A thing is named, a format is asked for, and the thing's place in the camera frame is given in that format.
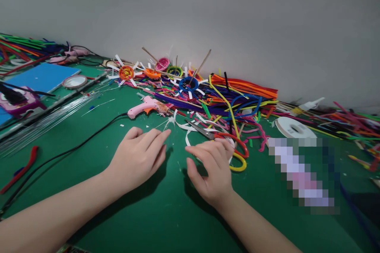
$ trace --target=left hand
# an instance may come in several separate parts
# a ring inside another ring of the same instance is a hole
[[[131,128],[103,172],[113,190],[123,195],[148,180],[165,160],[163,143],[170,133],[171,130],[152,129],[143,134],[142,129]]]

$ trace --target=tape roll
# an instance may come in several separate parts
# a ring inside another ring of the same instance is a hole
[[[279,117],[274,123],[287,138],[317,138],[312,130],[295,119]]]

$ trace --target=paper scrap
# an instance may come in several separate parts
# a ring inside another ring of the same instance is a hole
[[[120,65],[124,66],[124,63],[122,62],[122,60],[120,59],[120,57],[118,55],[115,55],[115,57],[118,60],[118,62],[120,63]]]

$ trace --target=scissors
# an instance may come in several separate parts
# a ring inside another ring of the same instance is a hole
[[[192,123],[191,121],[188,121],[188,120],[185,120],[185,121],[209,140],[214,140],[215,138],[225,138],[227,136],[227,137],[232,138],[234,141],[236,141],[243,148],[244,154],[241,154],[238,150],[235,149],[234,157],[239,159],[243,165],[241,167],[233,167],[230,165],[230,169],[236,172],[242,172],[246,169],[247,162],[245,161],[245,159],[248,158],[249,152],[245,144],[240,139],[238,139],[236,136],[232,134],[225,133],[225,132],[215,132],[215,133],[208,132],[207,130],[204,130],[203,128]]]

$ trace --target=hand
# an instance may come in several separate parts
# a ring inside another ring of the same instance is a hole
[[[186,146],[186,151],[198,157],[207,170],[208,177],[202,177],[192,159],[187,158],[187,173],[201,197],[218,210],[234,190],[231,184],[229,159],[234,148],[226,139],[216,138],[196,146]]]
[[[171,130],[160,132],[152,129],[144,133],[133,127],[125,135],[104,175],[113,190],[123,195],[148,180],[165,160],[163,145]]]

